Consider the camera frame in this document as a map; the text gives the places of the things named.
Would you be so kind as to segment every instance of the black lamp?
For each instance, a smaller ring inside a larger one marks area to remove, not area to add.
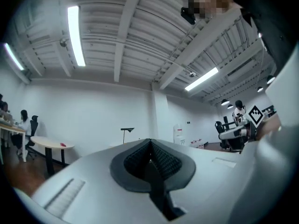
[[[132,130],[135,128],[122,128],[121,130],[123,130],[123,144],[125,143],[125,131],[128,130],[129,132],[132,132]]]
[[[257,92],[261,92],[263,90],[263,87],[259,86],[257,89]]]
[[[229,103],[229,101],[227,99],[224,99],[221,101],[222,106],[227,105],[228,103]]]
[[[273,80],[275,80],[275,77],[272,76],[272,75],[269,75],[269,76],[267,77],[267,84],[271,84],[271,83],[273,82]]]

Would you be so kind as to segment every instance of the table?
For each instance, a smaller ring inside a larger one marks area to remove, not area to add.
[[[49,176],[55,174],[54,167],[53,167],[53,159],[52,159],[52,149],[61,149],[61,162],[65,167],[64,150],[74,147],[74,145],[69,145],[69,144],[65,144],[66,146],[63,147],[60,145],[59,142],[55,142],[46,137],[41,137],[41,136],[33,136],[31,137],[31,141],[45,148],[46,165],[47,165],[47,172]]]
[[[26,162],[26,156],[25,156],[25,134],[26,134],[26,130],[20,129],[20,128],[15,127],[15,126],[7,126],[7,125],[4,125],[4,124],[0,124],[0,134],[1,134],[1,129],[8,130],[8,131],[11,131],[11,132],[20,133],[23,136],[22,137],[22,157],[23,157],[23,161]],[[3,164],[1,149],[0,149],[0,159],[1,159],[1,164]]]

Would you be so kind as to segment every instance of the white ceiling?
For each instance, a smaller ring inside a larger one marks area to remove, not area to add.
[[[88,71],[93,79],[106,77],[103,82],[159,82],[167,91],[211,104],[255,88],[257,81],[264,85],[275,64],[265,52],[261,69],[262,45],[240,12],[192,26],[180,16],[183,1],[26,0],[6,39],[30,79],[83,79],[82,75],[88,80]],[[61,38],[69,39],[67,7],[73,5],[80,6],[83,68],[76,64],[70,41],[66,48],[59,45]],[[214,79],[184,92],[214,67],[219,70]],[[198,76],[190,78],[190,71]]]

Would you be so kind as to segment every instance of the office chair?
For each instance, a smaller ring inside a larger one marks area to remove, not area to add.
[[[220,121],[216,121],[215,127],[218,133],[225,132]],[[236,138],[230,140],[221,140],[220,146],[223,149],[229,148],[230,152],[241,152],[244,148],[244,143],[240,138]]]
[[[30,137],[34,136],[36,133],[36,129],[38,127],[38,122],[37,122],[37,117],[36,115],[32,116],[32,120],[30,121],[31,124],[31,135],[26,135],[26,137],[29,137],[29,142],[28,144],[26,144],[25,148],[28,150],[28,155],[34,160],[34,157],[32,156],[32,154],[34,154],[34,156],[36,157],[36,151],[31,148],[32,146],[35,145],[34,142],[31,141]]]

